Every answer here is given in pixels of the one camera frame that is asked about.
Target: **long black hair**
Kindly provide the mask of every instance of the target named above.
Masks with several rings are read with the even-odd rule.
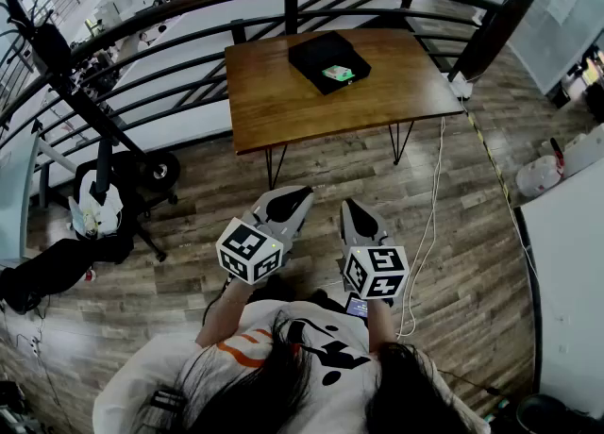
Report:
[[[214,348],[207,349],[181,373],[176,385],[165,389],[176,409],[157,409],[147,402],[139,411],[134,432],[278,433],[305,407],[309,395],[310,357],[295,348],[284,327],[289,320],[278,315],[272,326],[273,347],[266,361],[254,372],[235,378],[213,392],[205,382],[210,376]],[[384,343],[377,352],[381,369],[376,393],[365,407],[369,434],[383,434],[395,426],[409,432],[474,432],[451,399],[444,399],[418,351],[409,345]]]

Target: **person in background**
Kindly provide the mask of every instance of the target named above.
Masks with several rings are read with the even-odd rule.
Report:
[[[113,60],[109,56],[109,47],[106,46],[102,50],[99,50],[93,55],[101,65],[101,68],[105,69],[113,65]]]
[[[145,32],[139,33],[139,44],[137,45],[137,51],[142,52],[142,50],[146,50],[149,48],[149,43],[147,43],[147,34]]]

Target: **wooden table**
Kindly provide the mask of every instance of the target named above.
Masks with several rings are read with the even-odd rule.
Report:
[[[398,29],[339,30],[372,67],[368,77],[322,95],[288,61],[288,49],[326,32],[303,33],[226,49],[228,100],[237,154],[264,150],[275,187],[287,144],[379,125],[390,129],[394,164],[413,122],[463,112],[424,49]],[[398,125],[411,122],[402,149]],[[390,125],[396,124],[396,146]],[[275,179],[273,147],[284,145]]]

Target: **white t-shirt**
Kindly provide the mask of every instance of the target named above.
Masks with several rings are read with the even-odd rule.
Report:
[[[378,361],[368,353],[369,338],[362,320],[322,309],[309,302],[284,303],[263,300],[245,307],[237,333],[218,343],[212,369],[204,376],[205,386],[219,390],[229,380],[258,368],[271,348],[271,326],[283,312],[291,319],[285,327],[288,338],[302,343],[311,353],[310,402],[288,423],[284,432],[363,432],[367,401],[376,389]],[[297,340],[303,336],[304,341]],[[135,416],[154,391],[172,387],[178,374],[188,372],[203,353],[194,339],[160,335],[139,350],[111,379],[94,402],[92,424],[95,434],[126,434]],[[477,432],[489,433],[487,423],[477,417],[446,386],[433,363],[426,358],[428,374],[445,399],[472,421]]]

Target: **black and white cube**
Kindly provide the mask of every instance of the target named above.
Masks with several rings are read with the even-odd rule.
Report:
[[[394,298],[405,286],[409,264],[402,246],[352,247],[344,276],[363,300]]]
[[[218,261],[228,272],[253,285],[283,261],[283,243],[233,218],[216,243]]]

